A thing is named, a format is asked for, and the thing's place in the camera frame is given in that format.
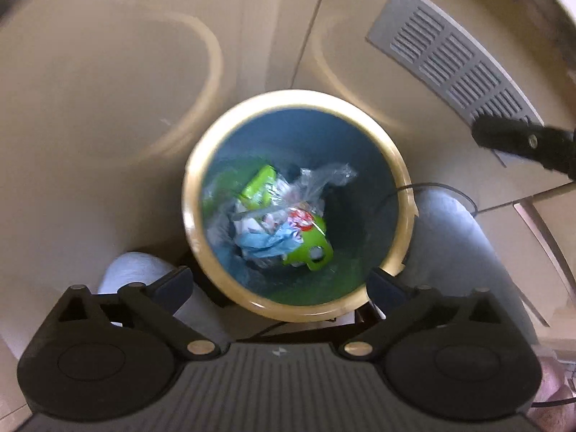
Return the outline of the green snack bag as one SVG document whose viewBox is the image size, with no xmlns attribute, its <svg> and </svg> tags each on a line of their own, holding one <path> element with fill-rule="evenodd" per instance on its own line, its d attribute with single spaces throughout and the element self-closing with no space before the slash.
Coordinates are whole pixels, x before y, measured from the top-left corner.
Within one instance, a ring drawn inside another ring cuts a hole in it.
<svg viewBox="0 0 576 432">
<path fill-rule="evenodd" d="M 334 250 L 321 211 L 296 203 L 297 187 L 266 165 L 240 191 L 234 215 L 234 243 L 245 260 L 260 266 L 282 263 L 320 270 Z"/>
</svg>

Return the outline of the clear plastic bag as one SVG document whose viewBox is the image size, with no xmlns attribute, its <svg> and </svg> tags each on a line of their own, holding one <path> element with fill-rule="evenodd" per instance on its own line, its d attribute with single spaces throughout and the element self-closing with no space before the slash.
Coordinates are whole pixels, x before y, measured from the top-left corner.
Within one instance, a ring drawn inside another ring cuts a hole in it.
<svg viewBox="0 0 576 432">
<path fill-rule="evenodd" d="M 234 224 L 231 220 L 237 197 L 250 180 L 244 179 L 245 173 L 240 170 L 226 170 L 215 177 L 209 184 L 203 196 L 206 216 L 206 237 L 211 246 L 216 248 L 232 248 L 240 253 L 239 247 L 233 242 Z M 356 170 L 350 165 L 333 163 L 311 170 L 299 169 L 295 180 L 284 180 L 297 187 L 296 203 L 306 201 L 324 215 L 323 194 L 329 187 L 343 187 L 354 181 Z"/>
</svg>

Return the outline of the blue wrapper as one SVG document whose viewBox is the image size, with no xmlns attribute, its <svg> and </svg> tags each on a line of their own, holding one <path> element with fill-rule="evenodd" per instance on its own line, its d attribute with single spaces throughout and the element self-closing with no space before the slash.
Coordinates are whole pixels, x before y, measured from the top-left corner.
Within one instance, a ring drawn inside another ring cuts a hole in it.
<svg viewBox="0 0 576 432">
<path fill-rule="evenodd" d="M 288 256 L 303 246 L 302 232 L 287 221 L 272 232 L 250 219 L 234 223 L 233 242 L 244 260 L 268 268 L 286 263 Z"/>
</svg>

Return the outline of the cream blue trash bin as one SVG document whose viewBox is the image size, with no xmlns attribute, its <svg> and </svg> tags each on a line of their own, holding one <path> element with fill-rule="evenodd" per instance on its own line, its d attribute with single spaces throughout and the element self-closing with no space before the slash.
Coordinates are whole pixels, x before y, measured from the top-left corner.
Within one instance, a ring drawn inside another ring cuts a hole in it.
<svg viewBox="0 0 576 432">
<path fill-rule="evenodd" d="M 194 146 L 185 233 L 232 302 L 283 322 L 324 321 L 367 300 L 374 269 L 404 267 L 417 206 L 404 160 L 351 103 L 309 90 L 244 100 Z"/>
</svg>

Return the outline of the silver vent grille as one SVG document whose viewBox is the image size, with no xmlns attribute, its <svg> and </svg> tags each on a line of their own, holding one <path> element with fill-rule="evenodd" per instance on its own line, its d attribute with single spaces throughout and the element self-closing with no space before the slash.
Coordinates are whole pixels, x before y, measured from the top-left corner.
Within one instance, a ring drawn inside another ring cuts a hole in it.
<svg viewBox="0 0 576 432">
<path fill-rule="evenodd" d="M 481 114 L 544 124 L 503 66 L 431 0 L 388 0 L 366 40 L 469 126 Z"/>
</svg>

